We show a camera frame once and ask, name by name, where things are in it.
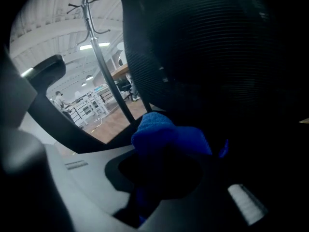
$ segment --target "metal coat rack pole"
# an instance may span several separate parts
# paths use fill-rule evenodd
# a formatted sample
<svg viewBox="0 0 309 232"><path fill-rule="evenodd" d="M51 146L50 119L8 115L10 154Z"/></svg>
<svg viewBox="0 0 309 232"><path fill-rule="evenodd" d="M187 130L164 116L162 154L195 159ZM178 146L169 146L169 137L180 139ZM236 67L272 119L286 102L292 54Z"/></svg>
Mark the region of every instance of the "metal coat rack pole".
<svg viewBox="0 0 309 232"><path fill-rule="evenodd" d="M92 0L90 2L89 2L89 0L82 0L81 5L74 5L74 4L69 3L69 6L74 7L74 8L71 9L70 11L68 11L67 14L70 13L71 11L79 8L79 7L82 8L83 14L84 14L84 21L85 21L85 25L86 25L86 29L87 29L87 36L83 41L79 42L77 45L84 43L88 39L88 37L90 36L91 45L92 45L93 51L95 53L95 56L98 60L98 65L101 69L101 72L102 72L108 86L110 87L112 94L114 95L116 101L118 102L121 110L125 114L126 118L128 119L128 121L130 123L133 123L135 121L135 119L134 119L133 115L131 114L129 108L127 107L126 103L124 102L124 100L123 100L123 98L122 98L113 78L112 78L112 75L107 68L106 62L104 60L103 54L102 54L100 46L98 44L98 39L95 36L95 33L104 34L106 32L111 31L110 29L108 29L107 31L104 31L104 32L96 31L93 20L92 20L91 11L90 11L90 8L89 8L89 4L96 2L96 1L100 1L100 0Z"/></svg>

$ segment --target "person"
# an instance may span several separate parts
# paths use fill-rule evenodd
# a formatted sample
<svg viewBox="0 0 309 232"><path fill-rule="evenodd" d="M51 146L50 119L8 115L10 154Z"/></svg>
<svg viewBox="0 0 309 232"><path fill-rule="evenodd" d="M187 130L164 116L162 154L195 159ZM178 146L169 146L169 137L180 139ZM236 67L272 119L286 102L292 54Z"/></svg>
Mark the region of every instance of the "person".
<svg viewBox="0 0 309 232"><path fill-rule="evenodd" d="M63 98L63 94L60 91L56 92L56 98L54 100L54 104L56 108L58 108L58 110L64 114L64 116L66 116L70 121L74 123L74 120L70 116L68 110L65 108L65 106L73 106L73 105L65 101L65 99Z"/></svg>
<svg viewBox="0 0 309 232"><path fill-rule="evenodd" d="M131 90L133 93L133 101L137 101L140 97L139 97L139 92L136 89L136 86L133 82L133 79L131 77L131 75L129 73L126 74L126 78L129 81L129 83L131 84Z"/></svg>

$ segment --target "wooden floor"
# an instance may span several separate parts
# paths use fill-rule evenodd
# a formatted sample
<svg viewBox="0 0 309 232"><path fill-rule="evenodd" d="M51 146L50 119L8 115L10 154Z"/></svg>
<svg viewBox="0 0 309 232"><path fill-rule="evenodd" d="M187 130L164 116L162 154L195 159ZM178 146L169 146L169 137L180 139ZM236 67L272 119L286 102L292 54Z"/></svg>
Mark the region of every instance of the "wooden floor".
<svg viewBox="0 0 309 232"><path fill-rule="evenodd" d="M146 113L146 109L141 100L135 102L127 101L126 104L135 119ZM129 121L126 119L119 106L117 106L111 114L102 120L102 125L100 125L100 121L96 123L94 122L96 118L97 117L92 118L89 125L84 127L84 131L104 143L108 143L129 125Z"/></svg>

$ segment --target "blue cloth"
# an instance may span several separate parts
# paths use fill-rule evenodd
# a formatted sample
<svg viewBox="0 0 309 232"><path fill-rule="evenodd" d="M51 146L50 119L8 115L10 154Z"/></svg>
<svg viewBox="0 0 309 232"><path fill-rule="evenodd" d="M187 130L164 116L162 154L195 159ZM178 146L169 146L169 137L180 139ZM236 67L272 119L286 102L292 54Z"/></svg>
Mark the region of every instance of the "blue cloth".
<svg viewBox="0 0 309 232"><path fill-rule="evenodd" d="M149 175L148 181L136 189L136 204L142 224L159 204L162 194L160 179L164 176L163 158L166 146L172 146L184 153L212 155L203 132L195 127L175 126L166 116L152 112L145 114L132 136L132 144L139 155L140 166ZM219 152L222 158L227 154L228 141Z"/></svg>
<svg viewBox="0 0 309 232"><path fill-rule="evenodd" d="M200 129L175 126L169 118L156 112L143 116L137 132L132 136L132 144L140 155L157 152L167 145L185 153L212 155L211 148ZM226 141L219 157L224 157L227 149Z"/></svg>

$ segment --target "white ceiling beam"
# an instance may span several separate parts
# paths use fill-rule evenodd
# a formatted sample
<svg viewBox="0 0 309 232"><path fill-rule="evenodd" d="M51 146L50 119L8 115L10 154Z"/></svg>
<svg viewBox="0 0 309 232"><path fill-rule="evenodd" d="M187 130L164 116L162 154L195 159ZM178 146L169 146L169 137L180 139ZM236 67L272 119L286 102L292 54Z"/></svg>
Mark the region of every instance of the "white ceiling beam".
<svg viewBox="0 0 309 232"><path fill-rule="evenodd" d="M97 74L99 74L100 72L101 72L101 69L100 69L100 67L98 67L98 68L96 69L96 72L93 74L93 77L96 77Z"/></svg>
<svg viewBox="0 0 309 232"><path fill-rule="evenodd" d="M101 25L101 27L97 28L97 30L122 30L121 21L113 21L99 18L94 18L93 20L95 25ZM33 31L30 31L13 41L10 45L10 55L12 58L15 58L27 49L32 48L41 42L50 40L54 37L58 37L61 35L85 30L86 28L84 19L66 20L48 24Z"/></svg>
<svg viewBox="0 0 309 232"><path fill-rule="evenodd" d="M104 56L105 61L107 61L109 58L106 58L105 52L106 52L106 50L103 50L102 54ZM90 48L90 49L87 49L87 50L77 51L75 53L65 55L63 57L63 59L64 59L65 63L69 63L71 61L74 61L74 60L77 60L77 59L80 59L80 58L85 58L87 56L94 56L94 55L95 54L94 54L93 50Z"/></svg>
<svg viewBox="0 0 309 232"><path fill-rule="evenodd" d="M95 72L96 72L95 66L85 68L85 69L68 71L68 72L66 72L66 74L61 79L59 79L57 82L55 82L50 87L48 87L47 93L50 93L51 90L55 89L56 87L60 88L60 87L64 87L64 86L69 86L73 82L81 82L81 81L84 82L85 77L88 74L92 74L94 76Z"/></svg>

